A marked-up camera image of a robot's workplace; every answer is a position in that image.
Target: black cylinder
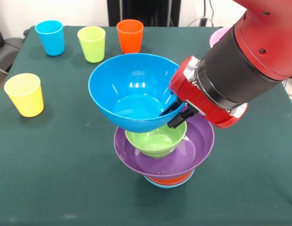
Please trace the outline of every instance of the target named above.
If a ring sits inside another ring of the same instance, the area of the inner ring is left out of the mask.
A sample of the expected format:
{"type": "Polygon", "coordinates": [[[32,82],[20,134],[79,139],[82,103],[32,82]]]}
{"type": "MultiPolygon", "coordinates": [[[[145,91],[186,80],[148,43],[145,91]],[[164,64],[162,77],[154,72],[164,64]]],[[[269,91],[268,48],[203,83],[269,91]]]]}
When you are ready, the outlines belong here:
{"type": "Polygon", "coordinates": [[[251,101],[281,81],[257,70],[239,48],[231,28],[197,68],[201,88],[224,108],[251,101]]]}
{"type": "Polygon", "coordinates": [[[144,26],[170,24],[172,0],[120,0],[121,19],[135,19],[144,26]]]}

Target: stacked bowls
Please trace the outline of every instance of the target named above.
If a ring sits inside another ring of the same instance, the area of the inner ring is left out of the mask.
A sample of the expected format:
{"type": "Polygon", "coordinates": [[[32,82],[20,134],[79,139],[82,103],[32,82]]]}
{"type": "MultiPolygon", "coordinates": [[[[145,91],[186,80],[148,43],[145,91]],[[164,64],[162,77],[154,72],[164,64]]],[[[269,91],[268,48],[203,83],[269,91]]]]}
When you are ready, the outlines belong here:
{"type": "Polygon", "coordinates": [[[101,63],[88,89],[101,112],[118,127],[114,146],[120,160],[161,188],[185,183],[209,155],[214,141],[202,115],[169,128],[185,106],[159,116],[177,97],[169,81],[179,66],[152,54],[125,54],[101,63]]]}

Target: yellow cup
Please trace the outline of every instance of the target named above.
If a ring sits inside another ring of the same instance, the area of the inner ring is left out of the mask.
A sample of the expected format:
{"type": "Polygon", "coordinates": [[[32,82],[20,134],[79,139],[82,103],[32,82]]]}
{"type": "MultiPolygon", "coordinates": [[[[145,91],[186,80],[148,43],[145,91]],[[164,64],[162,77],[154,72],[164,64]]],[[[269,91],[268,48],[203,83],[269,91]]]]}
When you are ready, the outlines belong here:
{"type": "Polygon", "coordinates": [[[6,81],[4,90],[22,116],[34,117],[43,111],[42,91],[37,75],[15,75],[6,81]]]}
{"type": "Polygon", "coordinates": [[[78,38],[85,59],[90,63],[98,63],[105,56],[105,36],[103,28],[97,26],[84,27],[78,31],[78,38]]]}

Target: green bowl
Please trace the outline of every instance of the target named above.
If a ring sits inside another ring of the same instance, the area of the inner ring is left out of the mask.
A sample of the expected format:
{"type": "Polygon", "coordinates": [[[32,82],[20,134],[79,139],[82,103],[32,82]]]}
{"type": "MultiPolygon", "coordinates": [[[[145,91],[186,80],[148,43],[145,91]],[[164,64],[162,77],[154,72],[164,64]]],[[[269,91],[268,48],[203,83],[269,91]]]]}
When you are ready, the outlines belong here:
{"type": "Polygon", "coordinates": [[[184,122],[177,128],[164,125],[146,133],[133,133],[125,131],[128,141],[145,155],[152,158],[163,158],[169,155],[180,143],[187,131],[184,122]]]}

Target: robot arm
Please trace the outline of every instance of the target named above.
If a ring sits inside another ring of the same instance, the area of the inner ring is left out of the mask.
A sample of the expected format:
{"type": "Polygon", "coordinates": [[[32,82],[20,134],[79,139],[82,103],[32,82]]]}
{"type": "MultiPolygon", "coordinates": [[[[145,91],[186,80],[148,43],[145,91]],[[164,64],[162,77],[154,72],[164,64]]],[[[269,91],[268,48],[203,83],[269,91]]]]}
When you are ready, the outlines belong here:
{"type": "Polygon", "coordinates": [[[292,76],[292,0],[235,0],[245,14],[198,60],[188,57],[169,88],[178,97],[161,115],[186,102],[169,122],[177,127],[200,112],[216,127],[235,124],[248,102],[292,76]]]}

